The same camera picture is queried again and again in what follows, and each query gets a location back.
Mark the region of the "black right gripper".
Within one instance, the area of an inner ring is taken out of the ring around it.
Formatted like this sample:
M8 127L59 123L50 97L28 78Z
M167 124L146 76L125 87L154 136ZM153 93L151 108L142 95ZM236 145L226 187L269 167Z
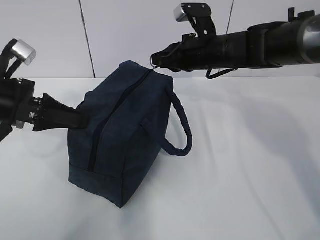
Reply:
M224 51L225 44L217 38L203 40L190 33L183 35L181 42L152 54L151 65L174 73L218 69L224 62Z

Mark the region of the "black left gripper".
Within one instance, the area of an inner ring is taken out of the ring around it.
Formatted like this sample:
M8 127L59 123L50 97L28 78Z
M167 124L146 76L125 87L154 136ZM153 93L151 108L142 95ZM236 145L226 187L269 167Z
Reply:
M13 79L15 106L13 126L23 129L25 124L33 125L34 132L53 129L85 129L90 118L78 110L55 100L49 94L34 97L35 82L23 78Z

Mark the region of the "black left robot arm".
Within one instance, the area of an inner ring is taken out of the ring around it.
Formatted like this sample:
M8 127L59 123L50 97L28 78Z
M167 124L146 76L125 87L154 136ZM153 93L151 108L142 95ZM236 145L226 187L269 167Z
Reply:
M23 40L12 39L0 54L0 139L13 128L23 129L26 123L34 132L51 129L85 129L89 117L68 107L47 93L34 97L35 82L13 78L22 65L30 65L37 52Z

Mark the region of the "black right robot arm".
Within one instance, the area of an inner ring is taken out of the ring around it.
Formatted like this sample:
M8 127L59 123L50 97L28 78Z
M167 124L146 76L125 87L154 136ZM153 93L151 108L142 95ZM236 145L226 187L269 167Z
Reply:
M295 14L245 31L218 35L212 10L206 3L181 3L177 22L189 22L193 33L154 53L150 62L174 73L206 71L211 80L239 69L278 69L320 62L320 16L315 11Z

